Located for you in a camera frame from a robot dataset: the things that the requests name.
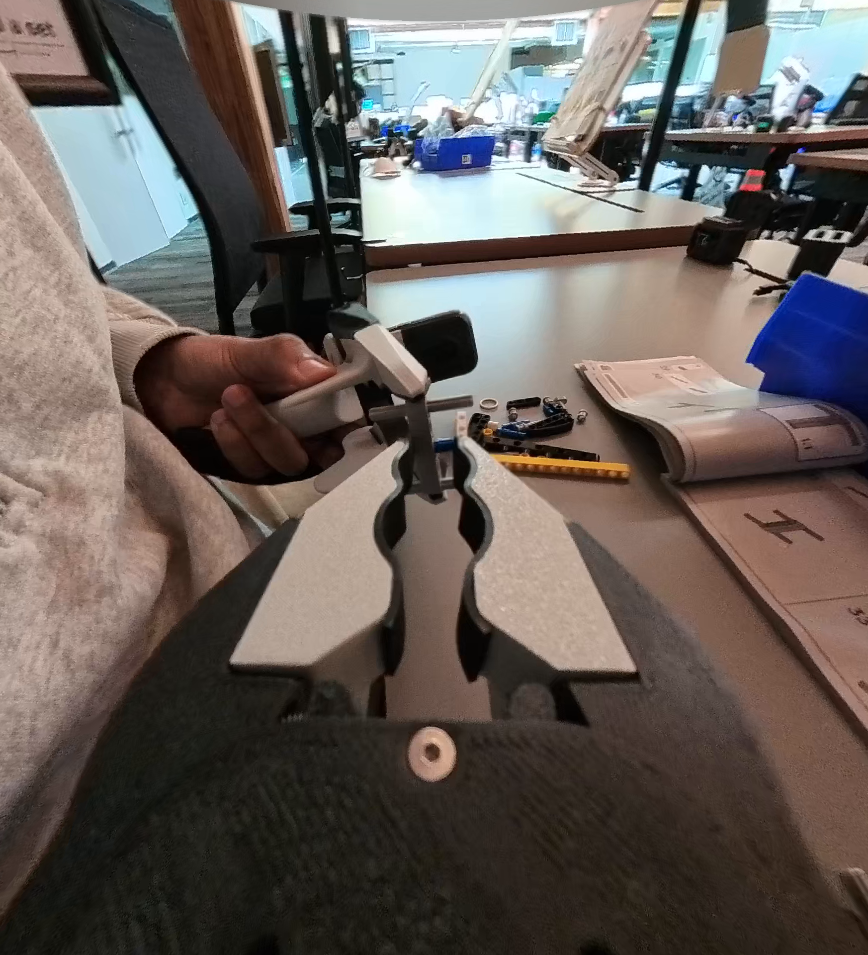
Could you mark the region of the framed white sign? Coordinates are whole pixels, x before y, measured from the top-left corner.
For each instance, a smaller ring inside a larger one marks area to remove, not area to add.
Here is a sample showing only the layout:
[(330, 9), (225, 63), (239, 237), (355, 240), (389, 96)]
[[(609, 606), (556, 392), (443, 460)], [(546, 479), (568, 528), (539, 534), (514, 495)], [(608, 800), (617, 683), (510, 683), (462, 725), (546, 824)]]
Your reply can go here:
[(23, 1), (20, 9), (30, 56), (40, 47), (46, 59), (14, 72), (30, 105), (121, 105), (93, 2)]

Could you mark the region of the black slotted device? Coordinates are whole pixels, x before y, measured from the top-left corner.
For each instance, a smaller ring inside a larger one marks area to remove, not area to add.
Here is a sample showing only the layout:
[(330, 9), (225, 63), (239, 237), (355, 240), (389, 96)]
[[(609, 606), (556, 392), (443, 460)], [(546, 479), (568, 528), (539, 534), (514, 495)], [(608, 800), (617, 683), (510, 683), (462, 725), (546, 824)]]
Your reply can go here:
[(827, 277), (843, 251), (854, 245), (853, 232), (830, 225), (811, 229), (798, 245), (798, 251), (786, 271), (789, 285), (804, 273)]

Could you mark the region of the black stand pole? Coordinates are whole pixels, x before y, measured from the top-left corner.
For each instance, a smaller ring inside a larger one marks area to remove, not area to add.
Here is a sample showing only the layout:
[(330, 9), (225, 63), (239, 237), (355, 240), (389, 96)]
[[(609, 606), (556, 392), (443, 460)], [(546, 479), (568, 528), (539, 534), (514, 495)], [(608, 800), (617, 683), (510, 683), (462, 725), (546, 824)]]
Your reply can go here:
[(308, 58), (308, 43), (305, 37), (305, 17), (288, 9), (278, 14), (279, 27), (284, 41), (287, 67), (296, 104), (297, 127), (300, 144), (307, 161), (309, 183), (312, 191), (311, 208), (308, 211), (308, 240), (311, 248), (321, 252), (323, 270), (328, 282), (332, 307), (346, 303), (342, 274), (336, 256), (335, 236), (325, 187), (321, 175), (321, 157), (314, 132), (314, 94), (318, 91), (316, 75)]
[(667, 129), (674, 110), (677, 89), (679, 88), (682, 71), (689, 54), (689, 48), (694, 34), (694, 26), (699, 15), (701, 4), (701, 1), (685, 1), (683, 5), (682, 15), (679, 19), (679, 30), (669, 69), (659, 97), (650, 139), (640, 168), (638, 189), (646, 193), (651, 191), (655, 168), (661, 156), (660, 154)]

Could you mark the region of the wood-edged grey table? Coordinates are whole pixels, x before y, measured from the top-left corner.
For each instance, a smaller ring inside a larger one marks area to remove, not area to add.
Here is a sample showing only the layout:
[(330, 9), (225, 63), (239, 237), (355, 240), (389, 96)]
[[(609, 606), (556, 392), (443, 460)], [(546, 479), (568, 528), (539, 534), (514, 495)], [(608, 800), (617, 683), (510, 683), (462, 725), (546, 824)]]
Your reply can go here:
[(577, 177), (538, 165), (468, 172), (407, 170), (360, 179), (370, 270), (641, 251), (687, 245), (721, 209), (621, 184), (584, 191)]

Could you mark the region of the long black lego beam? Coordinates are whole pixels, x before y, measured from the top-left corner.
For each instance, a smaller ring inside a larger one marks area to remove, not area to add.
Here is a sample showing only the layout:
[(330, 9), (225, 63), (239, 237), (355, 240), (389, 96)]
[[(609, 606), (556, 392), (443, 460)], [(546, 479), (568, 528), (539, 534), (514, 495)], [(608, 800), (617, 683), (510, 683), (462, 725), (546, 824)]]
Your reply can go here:
[(574, 460), (584, 462), (601, 461), (594, 452), (581, 451), (569, 447), (554, 446), (538, 442), (523, 441), (501, 436), (488, 436), (481, 446), (492, 455), (532, 457), (549, 460)]

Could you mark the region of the dark wall frame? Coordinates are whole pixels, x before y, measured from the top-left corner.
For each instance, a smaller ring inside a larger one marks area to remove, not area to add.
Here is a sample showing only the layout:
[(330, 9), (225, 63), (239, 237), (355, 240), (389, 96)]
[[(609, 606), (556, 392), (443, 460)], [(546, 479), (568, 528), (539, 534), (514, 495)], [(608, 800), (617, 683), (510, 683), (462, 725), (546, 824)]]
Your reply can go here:
[(262, 100), (268, 116), (273, 146), (287, 148), (294, 144), (292, 122), (285, 101), (279, 72), (277, 51), (273, 40), (253, 46), (253, 56), (259, 75)]

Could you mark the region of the person's left forearm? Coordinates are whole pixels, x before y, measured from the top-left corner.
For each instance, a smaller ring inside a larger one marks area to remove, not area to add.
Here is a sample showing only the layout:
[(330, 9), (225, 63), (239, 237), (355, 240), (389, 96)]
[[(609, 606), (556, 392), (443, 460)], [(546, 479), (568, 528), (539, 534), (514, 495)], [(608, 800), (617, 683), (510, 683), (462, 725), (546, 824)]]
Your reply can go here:
[(144, 357), (165, 341), (203, 336), (197, 328), (179, 326), (159, 309), (109, 285), (102, 286), (109, 327), (111, 359), (124, 404), (143, 413), (134, 376)]

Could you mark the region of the person's left hand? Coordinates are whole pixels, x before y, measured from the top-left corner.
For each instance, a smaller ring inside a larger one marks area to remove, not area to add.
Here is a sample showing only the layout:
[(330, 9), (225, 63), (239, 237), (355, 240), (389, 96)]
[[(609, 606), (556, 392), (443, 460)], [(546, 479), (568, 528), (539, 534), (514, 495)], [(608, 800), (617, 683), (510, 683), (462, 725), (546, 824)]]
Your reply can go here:
[(261, 484), (337, 463), (338, 434), (297, 437), (269, 405), (335, 374), (293, 335), (183, 335), (149, 350), (133, 374), (147, 418), (203, 474)]

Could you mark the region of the flat instruction sheet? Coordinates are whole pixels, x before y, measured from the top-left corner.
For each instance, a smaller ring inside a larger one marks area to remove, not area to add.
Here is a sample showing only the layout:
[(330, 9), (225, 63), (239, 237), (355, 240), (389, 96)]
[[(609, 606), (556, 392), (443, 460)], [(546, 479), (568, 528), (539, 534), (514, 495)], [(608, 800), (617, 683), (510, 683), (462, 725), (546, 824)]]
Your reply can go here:
[(665, 483), (868, 744), (868, 481)]

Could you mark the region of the pile of small lego pieces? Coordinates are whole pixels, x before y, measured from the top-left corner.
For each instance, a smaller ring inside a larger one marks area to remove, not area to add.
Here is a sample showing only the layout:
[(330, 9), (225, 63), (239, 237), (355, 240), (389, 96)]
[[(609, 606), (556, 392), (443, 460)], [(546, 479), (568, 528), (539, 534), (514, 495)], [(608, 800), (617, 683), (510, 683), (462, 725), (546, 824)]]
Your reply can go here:
[(481, 442), (488, 436), (561, 446), (551, 440), (571, 435), (589, 416), (587, 409), (571, 410), (564, 396), (525, 396), (506, 403), (485, 397), (466, 420), (464, 433), (482, 449)]

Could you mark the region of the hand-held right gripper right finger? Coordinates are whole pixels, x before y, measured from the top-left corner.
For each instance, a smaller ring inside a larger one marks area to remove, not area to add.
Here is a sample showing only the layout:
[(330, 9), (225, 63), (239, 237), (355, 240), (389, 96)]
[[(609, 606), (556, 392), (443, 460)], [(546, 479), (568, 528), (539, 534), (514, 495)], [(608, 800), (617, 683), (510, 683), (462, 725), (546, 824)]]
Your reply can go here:
[(490, 684), (638, 675), (567, 521), (472, 439), (456, 440), (464, 572), (457, 647)]

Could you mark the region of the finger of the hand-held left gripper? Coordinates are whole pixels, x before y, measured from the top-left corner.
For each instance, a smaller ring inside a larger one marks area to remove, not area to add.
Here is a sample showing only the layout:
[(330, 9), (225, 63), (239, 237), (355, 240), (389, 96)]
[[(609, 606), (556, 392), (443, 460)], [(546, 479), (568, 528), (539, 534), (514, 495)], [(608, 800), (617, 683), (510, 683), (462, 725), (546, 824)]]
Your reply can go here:
[(425, 398), (430, 387), (426, 368), (388, 329), (379, 325), (361, 328), (354, 342), (367, 355), (372, 380), (401, 399)]

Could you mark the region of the open instruction booklet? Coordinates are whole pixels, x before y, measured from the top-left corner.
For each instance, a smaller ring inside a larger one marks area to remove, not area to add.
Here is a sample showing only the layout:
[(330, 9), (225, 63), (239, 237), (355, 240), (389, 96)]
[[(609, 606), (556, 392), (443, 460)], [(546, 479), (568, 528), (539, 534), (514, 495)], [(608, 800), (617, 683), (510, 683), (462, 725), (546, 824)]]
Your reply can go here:
[(695, 356), (576, 363), (615, 412), (655, 438), (672, 483), (852, 467), (868, 427), (821, 400), (745, 388)]

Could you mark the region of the large blue plastic bin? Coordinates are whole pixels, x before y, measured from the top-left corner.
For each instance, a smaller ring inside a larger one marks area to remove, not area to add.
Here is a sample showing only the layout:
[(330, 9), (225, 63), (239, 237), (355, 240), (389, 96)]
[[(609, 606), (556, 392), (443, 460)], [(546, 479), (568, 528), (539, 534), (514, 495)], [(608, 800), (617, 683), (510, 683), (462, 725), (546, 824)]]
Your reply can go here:
[[(746, 361), (762, 389), (835, 404), (868, 427), (868, 293), (803, 274)], [(868, 479), (868, 460), (860, 471)]]

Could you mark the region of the document stand with paper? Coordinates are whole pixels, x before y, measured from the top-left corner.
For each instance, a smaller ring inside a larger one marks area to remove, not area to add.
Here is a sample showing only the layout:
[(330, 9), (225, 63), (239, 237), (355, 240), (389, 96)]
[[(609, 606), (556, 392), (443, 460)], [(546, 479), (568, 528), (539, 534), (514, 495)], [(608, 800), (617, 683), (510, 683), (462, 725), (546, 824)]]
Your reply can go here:
[(648, 26), (656, 5), (655, 1), (625, 2), (594, 11), (589, 24), (592, 38), (542, 138), (543, 152), (579, 170), (587, 188), (612, 188), (619, 182), (618, 173), (595, 159), (593, 148), (651, 43)]

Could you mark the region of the black cube box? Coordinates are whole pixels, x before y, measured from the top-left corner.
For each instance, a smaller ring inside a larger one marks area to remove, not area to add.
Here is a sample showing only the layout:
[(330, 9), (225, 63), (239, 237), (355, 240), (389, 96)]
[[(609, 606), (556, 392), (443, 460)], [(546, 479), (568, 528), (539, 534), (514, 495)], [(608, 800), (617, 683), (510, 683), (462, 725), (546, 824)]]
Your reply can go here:
[(686, 245), (686, 257), (706, 265), (723, 267), (740, 257), (750, 228), (725, 215), (708, 216), (694, 228)]

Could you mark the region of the yellow lego beam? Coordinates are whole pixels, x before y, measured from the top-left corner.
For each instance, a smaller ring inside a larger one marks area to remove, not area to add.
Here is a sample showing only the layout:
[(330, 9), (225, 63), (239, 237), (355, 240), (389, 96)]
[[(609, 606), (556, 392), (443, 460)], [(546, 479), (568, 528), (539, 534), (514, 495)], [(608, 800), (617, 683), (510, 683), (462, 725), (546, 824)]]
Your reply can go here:
[(575, 460), (553, 459), (527, 455), (490, 455), (499, 465), (515, 473), (532, 474), (536, 476), (560, 476), (581, 478), (584, 480), (603, 479), (627, 481), (631, 477), (631, 469), (626, 464)]

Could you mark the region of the small blue bin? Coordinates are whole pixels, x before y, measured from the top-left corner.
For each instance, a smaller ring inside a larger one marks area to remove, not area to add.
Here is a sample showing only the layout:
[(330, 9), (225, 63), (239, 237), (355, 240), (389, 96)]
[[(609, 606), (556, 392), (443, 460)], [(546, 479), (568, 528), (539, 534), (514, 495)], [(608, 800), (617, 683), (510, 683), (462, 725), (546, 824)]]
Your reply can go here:
[(491, 165), (496, 139), (492, 135), (471, 137), (423, 137), (415, 145), (414, 160), (426, 173), (453, 173), (486, 169)]

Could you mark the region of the black office chair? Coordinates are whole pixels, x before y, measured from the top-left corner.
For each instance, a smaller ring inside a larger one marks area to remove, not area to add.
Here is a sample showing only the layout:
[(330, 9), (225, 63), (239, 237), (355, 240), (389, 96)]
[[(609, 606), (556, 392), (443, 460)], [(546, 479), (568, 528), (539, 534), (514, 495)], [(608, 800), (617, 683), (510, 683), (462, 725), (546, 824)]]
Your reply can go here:
[(293, 212), (304, 230), (264, 234), (260, 195), (213, 114), (170, 21), (135, 2), (95, 2), (103, 35), (130, 82), (203, 223), (213, 269), (219, 331), (236, 332), (237, 308), (257, 293), (253, 335), (283, 332), (318, 348), (338, 298), (359, 298), (359, 277), (343, 272), (344, 252), (360, 252), (354, 227), (319, 229), (321, 209), (303, 202)]

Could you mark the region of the person's grey hoodie torso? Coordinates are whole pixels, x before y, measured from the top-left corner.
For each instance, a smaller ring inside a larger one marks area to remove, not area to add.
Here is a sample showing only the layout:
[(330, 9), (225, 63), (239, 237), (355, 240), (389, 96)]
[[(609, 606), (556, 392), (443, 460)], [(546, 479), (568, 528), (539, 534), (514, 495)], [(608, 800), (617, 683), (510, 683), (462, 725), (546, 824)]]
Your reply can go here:
[(141, 667), (260, 540), (124, 404), (103, 285), (0, 65), (0, 922)]

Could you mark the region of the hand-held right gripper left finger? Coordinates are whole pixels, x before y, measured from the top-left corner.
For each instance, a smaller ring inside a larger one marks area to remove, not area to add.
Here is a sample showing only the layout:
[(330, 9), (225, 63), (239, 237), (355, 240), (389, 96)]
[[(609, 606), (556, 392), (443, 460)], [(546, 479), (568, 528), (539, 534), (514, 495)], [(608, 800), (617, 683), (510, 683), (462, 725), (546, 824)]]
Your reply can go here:
[(343, 686), (356, 711), (386, 714), (385, 680), (404, 653), (409, 444), (396, 440), (309, 508), (232, 655), (246, 674)]

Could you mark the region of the grey lego piece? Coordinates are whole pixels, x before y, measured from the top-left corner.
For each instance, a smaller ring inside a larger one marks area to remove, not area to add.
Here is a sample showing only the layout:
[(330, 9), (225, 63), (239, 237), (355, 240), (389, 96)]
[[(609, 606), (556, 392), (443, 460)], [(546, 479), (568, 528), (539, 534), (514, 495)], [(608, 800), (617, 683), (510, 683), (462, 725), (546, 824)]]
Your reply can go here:
[(404, 439), (412, 455), (410, 493), (437, 504), (443, 501), (436, 440), (431, 413), (462, 411), (473, 406), (470, 394), (428, 399), (426, 394), (399, 403), (379, 405), (367, 412), (368, 420), (380, 430), (387, 444)]

